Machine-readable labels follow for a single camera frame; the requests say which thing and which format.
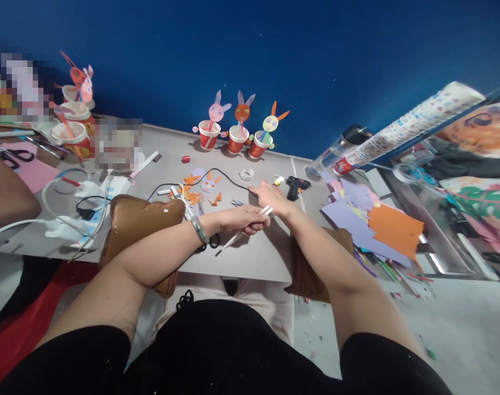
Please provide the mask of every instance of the blue wall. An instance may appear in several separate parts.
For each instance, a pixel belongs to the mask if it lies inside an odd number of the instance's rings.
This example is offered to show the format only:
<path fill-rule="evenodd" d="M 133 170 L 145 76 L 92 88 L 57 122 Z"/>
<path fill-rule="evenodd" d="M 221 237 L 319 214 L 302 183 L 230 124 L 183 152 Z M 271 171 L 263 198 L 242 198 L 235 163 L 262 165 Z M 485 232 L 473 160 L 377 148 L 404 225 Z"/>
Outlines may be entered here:
<path fill-rule="evenodd" d="M 0 52 L 45 60 L 63 84 L 60 49 L 93 66 L 96 112 L 191 131 L 218 89 L 223 104 L 241 89 L 257 94 L 250 131 L 277 100 L 291 113 L 276 149 L 315 157 L 349 124 L 377 132 L 453 80 L 500 86 L 500 0 L 0 1 Z"/>

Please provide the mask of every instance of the hand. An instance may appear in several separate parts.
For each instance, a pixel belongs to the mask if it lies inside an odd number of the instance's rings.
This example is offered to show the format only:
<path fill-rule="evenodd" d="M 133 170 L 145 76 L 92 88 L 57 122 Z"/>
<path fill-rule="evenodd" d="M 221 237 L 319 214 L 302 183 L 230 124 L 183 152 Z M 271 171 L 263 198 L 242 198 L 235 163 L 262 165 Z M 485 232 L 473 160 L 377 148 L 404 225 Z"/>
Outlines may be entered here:
<path fill-rule="evenodd" d="M 281 219 L 295 209 L 295 205 L 283 196 L 279 187 L 270 185 L 264 180 L 261 181 L 260 187 L 248 187 L 248 189 L 259 196 L 261 207 L 272 207 L 273 213 Z"/>
<path fill-rule="evenodd" d="M 259 214 L 261 208 L 240 206 L 216 213 L 220 221 L 220 232 L 242 230 L 246 236 L 253 236 L 259 230 L 270 226 L 270 217 Z"/>

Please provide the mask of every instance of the bracelet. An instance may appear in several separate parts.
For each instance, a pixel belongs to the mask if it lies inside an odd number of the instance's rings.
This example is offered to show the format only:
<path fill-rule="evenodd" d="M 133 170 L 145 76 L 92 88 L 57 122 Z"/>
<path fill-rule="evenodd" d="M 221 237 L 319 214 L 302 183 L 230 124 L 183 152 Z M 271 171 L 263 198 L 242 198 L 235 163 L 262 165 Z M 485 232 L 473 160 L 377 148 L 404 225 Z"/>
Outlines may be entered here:
<path fill-rule="evenodd" d="M 202 225 L 200 224 L 200 222 L 196 216 L 191 217 L 191 223 L 193 223 L 193 227 L 195 228 L 196 233 L 198 234 L 200 239 L 203 241 L 203 243 L 208 244 L 210 242 L 210 239 L 204 233 Z"/>

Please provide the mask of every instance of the leaf pattern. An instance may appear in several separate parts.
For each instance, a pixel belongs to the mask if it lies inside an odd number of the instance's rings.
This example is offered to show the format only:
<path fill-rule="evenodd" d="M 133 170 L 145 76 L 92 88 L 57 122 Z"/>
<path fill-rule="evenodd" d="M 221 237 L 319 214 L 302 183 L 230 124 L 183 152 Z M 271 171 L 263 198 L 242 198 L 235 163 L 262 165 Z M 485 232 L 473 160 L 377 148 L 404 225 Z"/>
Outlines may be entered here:
<path fill-rule="evenodd" d="M 454 195 L 469 214 L 500 219 L 500 190 L 464 187 Z"/>

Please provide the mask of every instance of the water bottle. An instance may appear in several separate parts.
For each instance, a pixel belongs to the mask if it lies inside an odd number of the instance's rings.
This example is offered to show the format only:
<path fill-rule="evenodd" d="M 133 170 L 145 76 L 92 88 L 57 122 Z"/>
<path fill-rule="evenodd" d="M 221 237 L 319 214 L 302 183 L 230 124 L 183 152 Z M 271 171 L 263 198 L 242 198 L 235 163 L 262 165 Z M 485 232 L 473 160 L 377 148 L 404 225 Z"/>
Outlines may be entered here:
<path fill-rule="evenodd" d="M 306 174 L 314 179 L 321 177 L 321 172 L 334 166 L 337 161 L 357 145 L 363 144 L 372 136 L 366 127 L 351 125 L 346 131 L 317 159 L 305 167 Z"/>

